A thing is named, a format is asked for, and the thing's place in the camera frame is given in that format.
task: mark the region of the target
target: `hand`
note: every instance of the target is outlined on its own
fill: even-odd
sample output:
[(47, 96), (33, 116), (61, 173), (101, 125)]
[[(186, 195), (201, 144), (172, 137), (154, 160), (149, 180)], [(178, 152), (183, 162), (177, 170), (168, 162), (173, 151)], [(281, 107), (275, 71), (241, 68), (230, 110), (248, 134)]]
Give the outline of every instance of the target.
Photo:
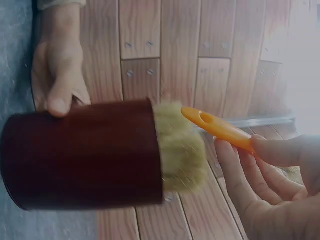
[[(249, 239), (319, 238), (320, 137), (253, 136), (252, 145), (256, 157), (226, 141), (215, 141), (227, 192)], [(274, 166), (300, 166), (305, 186)]]
[(82, 74), (80, 6), (70, 3), (42, 13), (42, 31), (34, 52), (32, 88), (37, 111), (63, 117), (72, 104), (89, 105)]

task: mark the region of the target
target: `cylindrical handle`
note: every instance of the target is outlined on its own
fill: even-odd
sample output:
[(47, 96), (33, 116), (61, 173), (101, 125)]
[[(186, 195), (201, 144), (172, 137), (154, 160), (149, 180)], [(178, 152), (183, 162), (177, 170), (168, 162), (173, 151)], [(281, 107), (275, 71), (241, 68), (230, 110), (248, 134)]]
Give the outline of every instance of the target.
[(91, 210), (163, 201), (161, 159), (150, 100), (84, 106), (57, 119), (11, 117), (1, 173), (25, 210)]

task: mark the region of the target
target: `wooden plank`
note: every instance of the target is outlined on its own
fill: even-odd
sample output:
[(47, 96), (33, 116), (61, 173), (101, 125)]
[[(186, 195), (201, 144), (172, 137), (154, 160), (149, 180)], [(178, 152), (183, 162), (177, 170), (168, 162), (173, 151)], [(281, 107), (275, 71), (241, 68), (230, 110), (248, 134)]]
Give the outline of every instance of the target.
[(134, 208), (98, 212), (99, 240), (139, 240), (136, 211)]
[(285, 105), (285, 95), (282, 64), (260, 61), (248, 115), (284, 115), (289, 111)]
[(215, 177), (216, 178), (223, 177), (224, 173), (222, 172), (221, 166), (218, 162), (216, 147), (214, 143), (214, 137), (209, 133), (205, 132), (203, 133), (203, 140), (206, 147), (208, 162), (213, 170)]
[(192, 240), (180, 198), (161, 206), (137, 208), (141, 240)]
[(192, 106), (197, 75), (200, 0), (162, 0), (161, 99)]
[(159, 102), (160, 60), (141, 59), (122, 61), (124, 100), (149, 97), (153, 104)]
[(299, 134), (297, 133), (297, 129), (294, 123), (291, 124), (276, 124), (273, 125), (273, 128), (276, 130), (276, 132), (284, 139), (289, 140), (293, 139)]
[(268, 140), (281, 140), (281, 136), (272, 126), (255, 126), (251, 127), (255, 134), (258, 134)]
[(212, 171), (202, 189), (182, 194), (181, 200), (194, 240), (242, 239)]
[(266, 0), (238, 0), (224, 118), (245, 117), (250, 107), (264, 33)]
[(239, 214), (235, 208), (235, 205), (232, 203), (229, 195), (228, 195), (228, 191), (227, 191), (227, 186), (226, 186), (226, 180), (224, 177), (218, 178), (218, 183), (222, 189), (223, 195), (226, 199), (226, 202), (228, 203), (230, 210), (234, 216), (235, 222), (238, 225), (238, 228), (240, 229), (241, 235), (243, 237), (244, 240), (248, 240), (246, 231), (244, 229), (244, 226), (242, 225), (241, 219), (239, 217)]
[(289, 19), (290, 0), (267, 0), (261, 60), (283, 63)]
[(250, 135), (253, 135), (254, 132), (249, 128), (249, 127), (246, 127), (246, 128), (241, 128), (242, 131), (245, 131), (247, 134), (250, 134)]
[(196, 108), (218, 117), (222, 116), (228, 84), (229, 66), (229, 59), (199, 59), (194, 100)]
[(161, 0), (119, 0), (122, 59), (160, 57)]
[(200, 57), (231, 57), (236, 6), (236, 0), (202, 0)]
[(122, 100), (117, 0), (90, 0), (81, 9), (81, 45), (92, 103)]

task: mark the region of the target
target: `brush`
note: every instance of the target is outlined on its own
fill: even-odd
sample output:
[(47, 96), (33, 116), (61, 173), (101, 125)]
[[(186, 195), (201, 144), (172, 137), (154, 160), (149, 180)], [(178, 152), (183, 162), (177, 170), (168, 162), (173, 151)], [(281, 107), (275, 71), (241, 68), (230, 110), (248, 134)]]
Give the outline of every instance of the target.
[(164, 190), (168, 192), (194, 191), (207, 176), (205, 143), (181, 108), (179, 102), (153, 106)]
[(17, 114), (0, 145), (1, 174), (25, 210), (161, 204), (207, 177), (204, 141), (178, 102), (149, 99), (74, 108), (62, 119)]

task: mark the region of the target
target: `orange comb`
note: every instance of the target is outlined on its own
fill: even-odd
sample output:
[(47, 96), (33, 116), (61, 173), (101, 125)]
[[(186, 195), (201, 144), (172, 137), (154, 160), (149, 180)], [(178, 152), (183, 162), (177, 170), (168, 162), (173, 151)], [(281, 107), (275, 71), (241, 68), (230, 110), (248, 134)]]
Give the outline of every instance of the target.
[(192, 107), (182, 107), (181, 113), (198, 127), (204, 129), (217, 139), (227, 141), (235, 147), (254, 153), (251, 145), (251, 135), (219, 117)]

